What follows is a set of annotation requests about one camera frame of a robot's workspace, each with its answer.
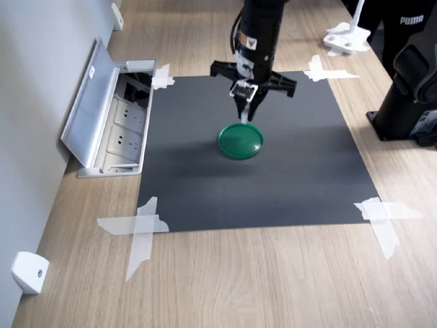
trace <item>wooden desk surface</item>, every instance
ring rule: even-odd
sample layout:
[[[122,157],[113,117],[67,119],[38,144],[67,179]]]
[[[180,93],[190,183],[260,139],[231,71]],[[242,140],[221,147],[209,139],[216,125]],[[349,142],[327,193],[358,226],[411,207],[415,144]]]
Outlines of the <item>wooden desk surface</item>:
[[[125,0],[113,59],[156,58],[175,76],[208,75],[232,60],[229,30],[241,1]],[[152,257],[125,283],[131,236],[96,218],[135,213],[140,177],[75,178],[71,161],[38,253],[51,262],[42,294],[24,298],[15,327],[435,327],[437,151],[381,143],[365,112],[391,81],[372,51],[327,57],[326,29],[350,16],[338,0],[291,0],[274,69],[325,69],[383,201],[425,218],[393,223],[401,245],[383,256],[370,225],[203,231],[154,236]]]

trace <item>white wall bracket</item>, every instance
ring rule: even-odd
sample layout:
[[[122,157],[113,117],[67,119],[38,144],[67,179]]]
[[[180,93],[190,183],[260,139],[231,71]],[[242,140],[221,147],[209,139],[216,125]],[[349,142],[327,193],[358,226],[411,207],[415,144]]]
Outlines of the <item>white wall bracket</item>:
[[[28,251],[19,251],[12,263],[11,273],[23,293],[40,294],[48,270],[48,260]]]

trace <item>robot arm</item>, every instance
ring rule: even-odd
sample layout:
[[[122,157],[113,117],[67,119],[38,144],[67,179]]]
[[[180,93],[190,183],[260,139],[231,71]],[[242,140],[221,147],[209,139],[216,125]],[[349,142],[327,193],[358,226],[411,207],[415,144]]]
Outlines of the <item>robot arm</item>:
[[[230,79],[230,96],[236,102],[238,117],[253,119],[269,90],[292,97],[296,82],[273,72],[274,54],[287,0],[244,0],[244,7],[231,29],[231,51],[236,63],[215,61],[210,75]]]
[[[379,111],[370,111],[379,138],[437,141],[437,5],[422,32],[410,36],[396,55],[393,84]]]

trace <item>power socket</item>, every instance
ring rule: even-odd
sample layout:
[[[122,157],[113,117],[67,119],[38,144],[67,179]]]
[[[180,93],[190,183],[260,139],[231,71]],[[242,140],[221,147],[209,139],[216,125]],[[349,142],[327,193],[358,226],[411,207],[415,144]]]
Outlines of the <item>power socket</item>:
[[[132,104],[131,102],[126,102],[125,100],[119,99],[114,123],[136,133],[143,134],[145,125],[145,110]]]
[[[139,163],[141,135],[127,128],[114,125],[109,135],[108,152],[129,161]]]

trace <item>green plastic lid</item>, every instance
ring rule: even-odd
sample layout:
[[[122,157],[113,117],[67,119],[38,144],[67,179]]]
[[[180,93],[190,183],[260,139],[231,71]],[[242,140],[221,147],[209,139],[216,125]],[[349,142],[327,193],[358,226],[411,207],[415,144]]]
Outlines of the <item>green plastic lid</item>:
[[[257,127],[236,123],[226,126],[218,135],[220,149],[233,159],[249,159],[261,150],[264,138]]]

